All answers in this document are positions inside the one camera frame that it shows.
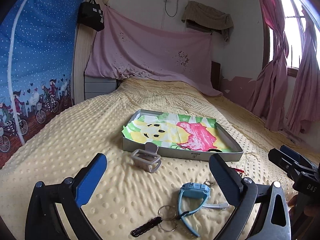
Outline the grey hair claw clip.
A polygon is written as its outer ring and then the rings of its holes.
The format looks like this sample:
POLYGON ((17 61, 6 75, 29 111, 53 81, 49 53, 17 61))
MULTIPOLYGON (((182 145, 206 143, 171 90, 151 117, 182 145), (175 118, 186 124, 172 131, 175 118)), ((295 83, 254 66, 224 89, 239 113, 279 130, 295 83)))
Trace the grey hair claw clip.
POLYGON ((157 153, 158 146, 152 142, 146 142, 144 149, 136 149, 131 154, 133 164, 149 173, 155 173, 161 166, 161 156, 157 153))

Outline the grey metal tray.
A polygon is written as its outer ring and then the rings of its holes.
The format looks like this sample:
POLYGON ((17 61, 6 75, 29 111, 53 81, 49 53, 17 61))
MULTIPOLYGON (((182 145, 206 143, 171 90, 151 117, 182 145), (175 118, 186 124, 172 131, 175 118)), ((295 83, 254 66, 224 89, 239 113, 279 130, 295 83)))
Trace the grey metal tray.
MULTIPOLYGON (((131 117, 129 122, 131 122, 132 120, 134 120, 134 118, 139 117, 141 115, 156 116, 160 114, 162 114, 162 112, 140 109, 136 111, 136 113, 131 117)), ((217 122, 217 120, 216 120, 216 126, 218 129, 218 135, 220 135, 223 141, 226 142, 226 144, 232 149, 231 152, 221 152, 220 150, 210 150, 208 152, 175 150, 172 148, 158 146, 158 154, 163 157, 169 157, 169 158, 208 161, 212 154, 218 153, 223 158, 224 161, 239 161, 243 155, 244 150, 236 142, 236 140, 217 122)), ((129 139, 126 139, 123 136, 123 150, 125 151, 133 152, 138 148, 144 148, 144 145, 145 144, 137 143, 129 139)))

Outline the colourful bear drawing paper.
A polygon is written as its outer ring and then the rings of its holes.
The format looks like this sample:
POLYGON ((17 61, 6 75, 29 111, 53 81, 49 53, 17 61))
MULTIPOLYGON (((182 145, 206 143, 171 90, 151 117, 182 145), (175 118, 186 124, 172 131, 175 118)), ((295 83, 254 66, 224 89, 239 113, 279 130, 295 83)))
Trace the colourful bear drawing paper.
POLYGON ((152 142, 175 150, 232 151, 218 135, 216 120, 200 116, 173 113, 141 115, 124 126, 122 134, 137 143, 152 142))

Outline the pink sheet on headboard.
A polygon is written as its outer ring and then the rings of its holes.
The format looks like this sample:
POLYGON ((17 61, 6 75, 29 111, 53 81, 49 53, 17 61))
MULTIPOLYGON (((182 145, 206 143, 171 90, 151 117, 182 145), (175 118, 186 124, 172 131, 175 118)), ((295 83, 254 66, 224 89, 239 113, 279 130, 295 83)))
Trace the pink sheet on headboard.
POLYGON ((129 77, 182 81, 208 96, 212 87, 211 35, 147 27, 104 8, 105 27, 97 32, 85 74, 123 80, 129 77))

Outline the blue patterned wardrobe cover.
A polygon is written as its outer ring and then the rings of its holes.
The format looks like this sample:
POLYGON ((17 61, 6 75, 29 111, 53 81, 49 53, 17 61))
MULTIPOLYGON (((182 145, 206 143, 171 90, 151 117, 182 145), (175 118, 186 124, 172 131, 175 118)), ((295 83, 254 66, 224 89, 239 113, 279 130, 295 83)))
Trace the blue patterned wardrobe cover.
POLYGON ((1 164, 72 104, 82 0, 17 0, 1 23, 1 164))

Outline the pink curtain left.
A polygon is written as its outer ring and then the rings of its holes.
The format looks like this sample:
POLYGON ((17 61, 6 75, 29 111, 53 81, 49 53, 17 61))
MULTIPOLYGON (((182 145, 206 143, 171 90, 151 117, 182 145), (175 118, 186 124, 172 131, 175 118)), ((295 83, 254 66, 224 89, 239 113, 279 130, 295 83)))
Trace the pink curtain left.
POLYGON ((265 119, 265 127, 282 129, 284 101, 287 91, 287 64, 289 45, 285 35, 285 15, 281 0, 259 0, 263 20, 273 30, 276 43, 273 60, 260 72, 247 109, 265 119))

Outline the blue smart watch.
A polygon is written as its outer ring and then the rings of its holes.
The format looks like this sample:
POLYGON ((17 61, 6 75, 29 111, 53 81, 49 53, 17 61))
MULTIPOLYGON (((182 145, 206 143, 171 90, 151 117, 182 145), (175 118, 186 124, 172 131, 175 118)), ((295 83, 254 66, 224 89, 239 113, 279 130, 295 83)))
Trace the blue smart watch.
POLYGON ((195 213, 197 213, 203 206, 206 204, 207 200, 210 197, 210 187, 206 184, 200 184, 200 183, 185 183, 182 185, 182 187, 179 190, 178 195, 178 201, 177 201, 177 212, 176 212, 176 220, 181 220, 182 223, 186 226, 186 228, 195 236, 199 237, 199 233, 193 229, 191 225, 187 223, 185 220, 186 217, 189 217, 195 213), (188 210, 188 211, 182 211, 181 204, 183 197, 196 199, 196 200, 202 200, 202 202, 199 204, 199 206, 196 209, 188 210))

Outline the black key with rings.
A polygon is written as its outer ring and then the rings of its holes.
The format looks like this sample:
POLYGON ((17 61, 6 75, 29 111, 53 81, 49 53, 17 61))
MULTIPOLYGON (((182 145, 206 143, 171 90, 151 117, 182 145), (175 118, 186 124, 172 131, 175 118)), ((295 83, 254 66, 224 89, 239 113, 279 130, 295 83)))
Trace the black key with rings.
POLYGON ((163 232, 173 232, 177 229, 176 215, 176 207, 163 205, 159 208, 156 217, 132 230, 130 235, 137 238, 155 227, 163 232))

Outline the black tote bag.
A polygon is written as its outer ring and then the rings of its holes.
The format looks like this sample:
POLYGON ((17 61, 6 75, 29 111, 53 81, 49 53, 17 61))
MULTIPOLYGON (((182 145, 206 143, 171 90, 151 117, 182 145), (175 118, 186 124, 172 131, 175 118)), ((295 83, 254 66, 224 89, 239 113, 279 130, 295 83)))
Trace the black tote bag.
POLYGON ((105 25, 100 5, 95 0, 82 2, 78 10, 77 23, 90 27, 95 31, 102 31, 105 25))

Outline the grey bedside drawer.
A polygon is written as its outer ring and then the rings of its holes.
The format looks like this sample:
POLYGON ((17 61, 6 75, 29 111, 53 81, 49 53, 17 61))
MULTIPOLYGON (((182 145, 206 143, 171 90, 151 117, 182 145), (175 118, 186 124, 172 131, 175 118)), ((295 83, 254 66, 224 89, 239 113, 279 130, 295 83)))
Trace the grey bedside drawer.
POLYGON ((84 77, 85 100, 109 94, 118 88, 119 81, 106 77, 84 77))

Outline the pink curtain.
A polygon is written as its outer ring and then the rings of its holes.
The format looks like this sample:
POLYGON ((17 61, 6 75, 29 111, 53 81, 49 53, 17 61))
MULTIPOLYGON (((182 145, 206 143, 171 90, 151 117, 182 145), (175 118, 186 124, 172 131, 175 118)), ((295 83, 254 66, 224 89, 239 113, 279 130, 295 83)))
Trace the pink curtain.
POLYGON ((319 121, 319 65, 315 25, 305 9, 304 48, 285 125, 293 135, 308 133, 319 121))
POLYGON ((287 64, 289 45, 285 35, 285 15, 281 0, 259 0, 263 20, 273 30, 276 43, 273 60, 260 72, 247 109, 265 119, 265 127, 282 129, 284 101, 287 91, 287 64))

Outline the white hair clip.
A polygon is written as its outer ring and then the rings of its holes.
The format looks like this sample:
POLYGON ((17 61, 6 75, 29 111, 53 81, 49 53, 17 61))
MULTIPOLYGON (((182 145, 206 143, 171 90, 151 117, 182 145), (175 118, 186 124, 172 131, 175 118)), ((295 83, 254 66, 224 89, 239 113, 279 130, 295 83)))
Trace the white hair clip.
POLYGON ((219 204, 204 204, 202 208, 204 209, 217 209, 217 210, 225 210, 229 207, 228 203, 219 203, 219 204))

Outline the window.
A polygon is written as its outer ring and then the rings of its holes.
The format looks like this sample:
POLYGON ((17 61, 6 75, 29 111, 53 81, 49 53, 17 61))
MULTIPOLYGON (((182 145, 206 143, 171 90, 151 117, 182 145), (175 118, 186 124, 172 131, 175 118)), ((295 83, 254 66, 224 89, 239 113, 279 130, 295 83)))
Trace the window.
MULTIPOLYGON (((288 41, 289 54, 286 65, 288 76, 296 77, 304 48, 306 19, 302 12, 303 3, 300 0, 281 0, 285 15, 285 34, 288 41)), ((276 38, 273 30, 263 22, 264 52, 263 67, 273 60, 273 49, 276 38)))

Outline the wooden headboard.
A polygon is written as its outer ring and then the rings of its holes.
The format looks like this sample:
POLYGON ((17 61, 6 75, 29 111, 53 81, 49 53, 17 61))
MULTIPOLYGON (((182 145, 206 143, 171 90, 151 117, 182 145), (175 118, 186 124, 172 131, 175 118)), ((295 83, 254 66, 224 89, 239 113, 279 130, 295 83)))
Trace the wooden headboard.
POLYGON ((96 31, 92 28, 78 24, 72 71, 73 99, 75 105, 85 100, 84 73, 91 54, 95 35, 96 31))

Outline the pink curtain right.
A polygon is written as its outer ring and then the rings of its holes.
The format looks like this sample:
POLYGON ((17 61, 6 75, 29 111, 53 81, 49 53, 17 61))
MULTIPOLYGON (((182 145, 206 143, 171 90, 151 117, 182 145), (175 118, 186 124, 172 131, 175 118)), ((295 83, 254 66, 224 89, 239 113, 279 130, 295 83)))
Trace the pink curtain right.
POLYGON ((305 9, 304 48, 285 125, 293 135, 308 133, 319 121, 319 65, 315 25, 305 9))

